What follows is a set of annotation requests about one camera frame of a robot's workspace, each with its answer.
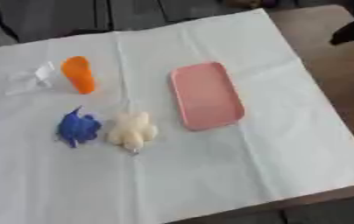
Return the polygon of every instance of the blue toy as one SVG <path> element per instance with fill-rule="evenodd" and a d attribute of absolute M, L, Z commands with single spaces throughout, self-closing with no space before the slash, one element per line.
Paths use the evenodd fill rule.
<path fill-rule="evenodd" d="M 84 144 L 88 140 L 96 139 L 96 132 L 102 126 L 92 115 L 79 117 L 77 113 L 80 108 L 64 116 L 57 132 L 71 148 L 76 148 L 76 142 Z"/>

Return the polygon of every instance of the table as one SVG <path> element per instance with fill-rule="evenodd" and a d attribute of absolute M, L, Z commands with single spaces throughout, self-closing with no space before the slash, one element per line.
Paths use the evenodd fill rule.
<path fill-rule="evenodd" d="M 93 94 L 72 92 L 61 75 L 50 91 L 4 94 L 12 73 L 77 55 L 91 61 Z M 165 84 L 175 68 L 209 60 L 227 67 L 247 113 L 187 132 Z M 68 150 L 53 133 L 79 105 L 105 123 L 125 106 L 148 111 L 162 131 L 135 158 L 101 138 Z M 293 198 L 346 186 L 354 186 L 354 137 L 262 10 L 0 48 L 1 223 L 158 224 L 302 204 Z"/>
<path fill-rule="evenodd" d="M 332 33 L 351 22 L 352 15 L 341 6 L 330 5 L 274 12 L 270 17 L 354 134 L 354 43 L 329 44 Z M 349 197 L 354 197 L 354 186 L 211 216 L 245 214 Z"/>

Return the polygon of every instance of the wooden table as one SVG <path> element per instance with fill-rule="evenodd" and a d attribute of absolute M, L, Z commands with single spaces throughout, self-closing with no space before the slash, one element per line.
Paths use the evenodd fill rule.
<path fill-rule="evenodd" d="M 354 18 L 343 7 L 335 5 L 279 11 L 271 13 L 270 17 L 302 58 L 305 67 L 354 134 L 354 43 L 340 46 L 329 44 L 332 33 Z M 209 218 L 222 219 L 223 216 L 230 217 L 349 197 L 354 197 L 354 186 L 213 214 Z"/>

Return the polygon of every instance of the cream toy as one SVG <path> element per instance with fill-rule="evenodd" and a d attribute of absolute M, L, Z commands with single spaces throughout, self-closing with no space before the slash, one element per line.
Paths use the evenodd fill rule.
<path fill-rule="evenodd" d="M 120 114 L 116 125 L 108 133 L 107 140 L 110 143 L 122 145 L 133 153 L 138 153 L 145 142 L 153 140 L 157 134 L 158 129 L 150 123 L 148 113 Z"/>

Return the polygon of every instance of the white plush toy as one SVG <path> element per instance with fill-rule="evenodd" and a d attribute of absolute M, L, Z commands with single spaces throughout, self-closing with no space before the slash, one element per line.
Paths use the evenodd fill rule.
<path fill-rule="evenodd" d="M 153 140 L 157 134 L 158 129 L 150 124 L 148 113 L 140 112 L 136 115 L 120 114 L 107 139 L 108 142 L 138 153 L 145 142 Z"/>

